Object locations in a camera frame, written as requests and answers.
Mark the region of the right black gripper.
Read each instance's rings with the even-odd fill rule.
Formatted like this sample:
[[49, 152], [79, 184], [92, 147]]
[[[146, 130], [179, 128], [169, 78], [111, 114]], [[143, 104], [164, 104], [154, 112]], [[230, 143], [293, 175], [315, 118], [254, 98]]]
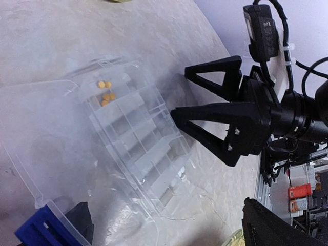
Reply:
[[239, 96], [241, 102], [171, 111], [178, 129], [229, 167], [236, 166], [241, 156], [258, 155], [262, 151], [282, 113], [274, 88], [261, 68], [253, 66], [250, 74], [242, 78], [241, 63], [241, 57], [235, 55], [184, 69], [185, 78], [194, 84], [226, 101], [237, 101]]

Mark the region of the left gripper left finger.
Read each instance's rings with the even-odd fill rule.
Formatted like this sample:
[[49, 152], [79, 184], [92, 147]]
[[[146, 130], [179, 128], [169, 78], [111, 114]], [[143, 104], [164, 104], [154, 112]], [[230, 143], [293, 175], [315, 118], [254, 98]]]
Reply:
[[93, 243], [95, 226], [87, 202], [80, 202], [69, 210], [65, 216], [88, 243]]

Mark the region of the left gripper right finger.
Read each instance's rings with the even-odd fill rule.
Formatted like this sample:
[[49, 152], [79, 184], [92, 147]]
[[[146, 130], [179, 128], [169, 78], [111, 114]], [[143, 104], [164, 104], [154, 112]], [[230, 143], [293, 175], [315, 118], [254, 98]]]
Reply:
[[242, 228], [246, 246], [316, 246], [324, 245], [306, 235], [252, 198], [244, 200]]

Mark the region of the clear plastic pill organizer box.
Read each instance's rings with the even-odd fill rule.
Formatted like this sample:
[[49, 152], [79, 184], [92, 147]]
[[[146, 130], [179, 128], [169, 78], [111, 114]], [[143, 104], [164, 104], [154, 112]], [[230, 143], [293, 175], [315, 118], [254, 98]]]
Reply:
[[[99, 81], [116, 100], [102, 107]], [[82, 245], [168, 245], [193, 187], [190, 147], [137, 61], [99, 60], [61, 80], [1, 88], [1, 145], [34, 197]], [[187, 179], [169, 187], [185, 166]], [[87, 202], [93, 243], [65, 214]]]

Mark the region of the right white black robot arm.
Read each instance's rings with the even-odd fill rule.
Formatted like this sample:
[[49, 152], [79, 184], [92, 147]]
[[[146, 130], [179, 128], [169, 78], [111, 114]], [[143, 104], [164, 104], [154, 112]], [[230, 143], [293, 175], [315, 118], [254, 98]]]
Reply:
[[258, 155], [271, 136], [327, 143], [327, 114], [297, 92], [278, 100], [258, 66], [241, 73], [241, 57], [231, 56], [185, 68], [185, 77], [223, 102], [171, 111], [176, 126], [229, 167], [241, 156]]

